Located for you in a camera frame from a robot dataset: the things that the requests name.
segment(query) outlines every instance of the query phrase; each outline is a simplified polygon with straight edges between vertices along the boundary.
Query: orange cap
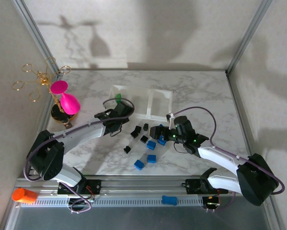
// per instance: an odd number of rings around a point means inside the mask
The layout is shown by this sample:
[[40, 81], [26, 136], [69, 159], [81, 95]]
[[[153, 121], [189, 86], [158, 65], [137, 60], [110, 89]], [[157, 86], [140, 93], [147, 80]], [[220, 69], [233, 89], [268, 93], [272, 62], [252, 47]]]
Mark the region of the orange cap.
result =
[[25, 188], [17, 188], [13, 194], [12, 199], [16, 202], [32, 204], [36, 201], [38, 194]]

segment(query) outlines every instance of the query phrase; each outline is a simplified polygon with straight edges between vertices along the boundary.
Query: white marble tabletop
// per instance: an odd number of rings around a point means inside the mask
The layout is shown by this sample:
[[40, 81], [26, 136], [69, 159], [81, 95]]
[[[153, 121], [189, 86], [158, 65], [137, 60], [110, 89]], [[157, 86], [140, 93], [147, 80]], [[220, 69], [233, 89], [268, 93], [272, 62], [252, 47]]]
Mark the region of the white marble tabletop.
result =
[[[108, 99], [112, 85], [129, 85], [144, 88], [173, 91], [172, 112], [189, 106], [209, 109], [217, 120], [215, 145], [235, 153], [246, 153], [235, 106], [229, 85], [222, 71], [118, 71], [118, 70], [72, 70], [63, 77], [69, 88], [67, 93], [75, 95], [81, 103], [81, 111], [72, 121], [74, 126], [84, 123], [98, 112], [104, 111], [102, 102]], [[186, 115], [197, 133], [210, 136], [213, 121], [203, 110], [188, 110]], [[200, 175], [210, 167], [224, 171], [220, 166], [190, 154], [177, 153], [173, 144], [157, 143], [155, 150], [149, 150], [140, 141], [143, 131], [133, 139], [130, 132], [138, 124], [149, 126], [159, 122], [138, 120], [130, 117], [122, 132], [115, 137], [109, 135], [87, 141], [64, 156], [64, 163], [76, 167], [85, 175]], [[63, 130], [64, 126], [50, 119], [50, 132]], [[132, 151], [125, 154], [123, 148], [131, 145]], [[143, 170], [134, 167], [136, 160], [143, 160], [147, 154], [157, 156], [156, 164], [147, 163]]]

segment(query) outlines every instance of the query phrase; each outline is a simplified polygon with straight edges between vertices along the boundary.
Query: green block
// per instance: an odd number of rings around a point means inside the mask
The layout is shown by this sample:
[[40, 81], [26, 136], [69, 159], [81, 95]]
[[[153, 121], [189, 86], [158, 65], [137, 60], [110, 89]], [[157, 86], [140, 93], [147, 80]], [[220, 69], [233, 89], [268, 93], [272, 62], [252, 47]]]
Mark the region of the green block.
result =
[[122, 98], [121, 94], [118, 93], [118, 94], [115, 96], [115, 101], [116, 101], [117, 103], [120, 103], [120, 102], [121, 102], [121, 98]]

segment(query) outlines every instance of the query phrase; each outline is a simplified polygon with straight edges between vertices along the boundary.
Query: gray floor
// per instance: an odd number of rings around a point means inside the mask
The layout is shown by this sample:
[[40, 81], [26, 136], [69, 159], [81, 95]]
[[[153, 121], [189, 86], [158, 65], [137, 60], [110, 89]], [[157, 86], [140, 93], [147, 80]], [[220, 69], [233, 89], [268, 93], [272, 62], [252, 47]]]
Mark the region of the gray floor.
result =
[[71, 214], [66, 207], [21, 208], [16, 230], [267, 230], [263, 207], [237, 197], [219, 213], [201, 207], [95, 207]]

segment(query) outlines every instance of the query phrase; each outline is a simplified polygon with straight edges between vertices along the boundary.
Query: plastic tray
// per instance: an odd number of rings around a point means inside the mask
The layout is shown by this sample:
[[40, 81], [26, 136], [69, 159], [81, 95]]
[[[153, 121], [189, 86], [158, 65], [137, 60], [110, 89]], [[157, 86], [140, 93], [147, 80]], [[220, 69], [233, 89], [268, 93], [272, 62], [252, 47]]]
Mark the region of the plastic tray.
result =
[[132, 116], [136, 118], [167, 121], [166, 115], [172, 110], [172, 91], [113, 85], [109, 98], [115, 98], [119, 93], [134, 103]]

